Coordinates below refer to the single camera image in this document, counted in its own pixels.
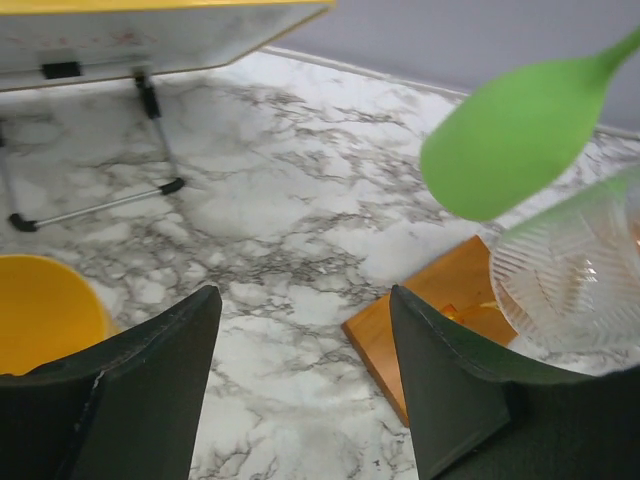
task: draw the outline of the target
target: dark green object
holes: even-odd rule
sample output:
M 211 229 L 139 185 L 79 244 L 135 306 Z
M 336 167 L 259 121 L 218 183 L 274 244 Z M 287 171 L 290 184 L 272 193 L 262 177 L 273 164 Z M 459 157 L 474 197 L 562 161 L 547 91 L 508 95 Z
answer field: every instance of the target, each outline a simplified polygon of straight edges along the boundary
M 512 352 L 405 288 L 391 323 L 420 480 L 637 480 L 640 367 L 602 377 Z
M 0 479 L 187 480 L 221 311 L 202 287 L 91 348 L 0 375 Z
M 548 186 L 589 141 L 640 27 L 598 55 L 519 68 L 477 89 L 424 142 L 421 168 L 452 213 L 488 221 Z

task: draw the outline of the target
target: orange wooden board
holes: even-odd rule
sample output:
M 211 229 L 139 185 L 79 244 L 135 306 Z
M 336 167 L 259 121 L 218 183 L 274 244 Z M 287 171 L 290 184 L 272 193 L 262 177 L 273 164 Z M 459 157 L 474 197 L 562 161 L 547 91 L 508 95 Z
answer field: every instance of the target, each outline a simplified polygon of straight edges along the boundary
M 404 286 L 440 311 L 460 312 L 495 301 L 489 281 L 489 249 L 479 237 L 473 237 L 418 272 Z M 464 326 L 501 345 L 516 336 L 502 313 L 494 309 L 465 317 Z M 347 320 L 342 329 L 402 423 L 408 426 L 391 331 L 389 295 Z

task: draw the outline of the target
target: baseboard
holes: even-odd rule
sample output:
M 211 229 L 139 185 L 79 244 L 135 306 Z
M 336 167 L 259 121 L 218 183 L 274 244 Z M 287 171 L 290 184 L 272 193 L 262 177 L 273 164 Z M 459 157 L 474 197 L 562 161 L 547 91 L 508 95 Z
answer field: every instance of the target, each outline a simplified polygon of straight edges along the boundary
M 374 70 L 369 70 L 367 68 L 361 68 L 348 63 L 338 62 L 336 60 L 331 60 L 329 58 L 310 55 L 308 53 L 297 52 L 295 50 L 289 50 L 286 48 L 266 46 L 261 48 L 260 50 L 264 53 L 268 53 L 271 55 L 290 58 L 292 60 L 311 63 L 311 64 L 319 65 L 322 67 L 333 68 L 341 72 L 353 73 L 355 75 L 362 75 L 363 77 L 375 78 L 377 80 L 383 80 L 385 82 L 395 83 L 397 85 L 404 85 L 404 86 L 411 87 L 416 90 L 420 90 L 424 92 L 437 93 L 444 97 L 448 97 L 452 99 L 463 99 L 468 95 L 465 92 L 451 90 L 448 88 L 437 87 L 437 86 L 429 85 L 426 83 L 405 80 L 387 73 L 376 72 Z M 595 130 L 596 132 L 603 133 L 605 135 L 611 135 L 614 137 L 620 137 L 620 138 L 625 138 L 629 140 L 640 140 L 640 132 L 634 132 L 631 130 L 625 130 L 622 128 L 610 127 L 608 125 L 601 125 L 601 124 L 598 124 Z

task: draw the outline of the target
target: table top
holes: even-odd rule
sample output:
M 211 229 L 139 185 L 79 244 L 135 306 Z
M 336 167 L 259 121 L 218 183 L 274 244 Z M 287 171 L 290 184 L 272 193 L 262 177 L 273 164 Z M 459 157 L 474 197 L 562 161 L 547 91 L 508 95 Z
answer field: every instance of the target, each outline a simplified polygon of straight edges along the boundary
M 305 3 L 332 4 L 334 0 L 2 0 L 0 15 L 104 13 Z
M 194 478 L 231 465 L 224 471 L 240 479 L 342 480 L 359 468 L 361 479 L 417 480 L 407 430 L 337 326 L 416 265 L 478 231 L 495 236 L 640 155 L 640 142 L 600 136 L 565 183 L 480 225 L 444 212 L 416 169 L 423 132 L 455 108 L 452 95 L 261 52 L 156 85 L 192 186 L 33 237 L 2 219 L 0 253 L 69 264 L 123 327 L 199 285 L 224 286 Z M 123 81 L 0 96 L 25 214 L 60 215 L 158 181 L 158 140 L 130 89 Z M 553 358 L 601 372 L 639 357 Z

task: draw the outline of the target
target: black rubber foot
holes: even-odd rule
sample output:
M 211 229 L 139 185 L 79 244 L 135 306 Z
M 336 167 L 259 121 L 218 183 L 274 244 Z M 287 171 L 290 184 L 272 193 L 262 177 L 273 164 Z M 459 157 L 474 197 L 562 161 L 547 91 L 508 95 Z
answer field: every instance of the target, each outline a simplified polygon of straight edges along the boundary
M 38 223 L 33 220 L 25 220 L 19 213 L 9 215 L 9 223 L 19 232 L 37 232 Z
M 159 188 L 163 195 L 171 195 L 172 193 L 176 193 L 186 184 L 187 182 L 185 182 L 183 178 L 178 177 L 174 181 L 166 183 Z

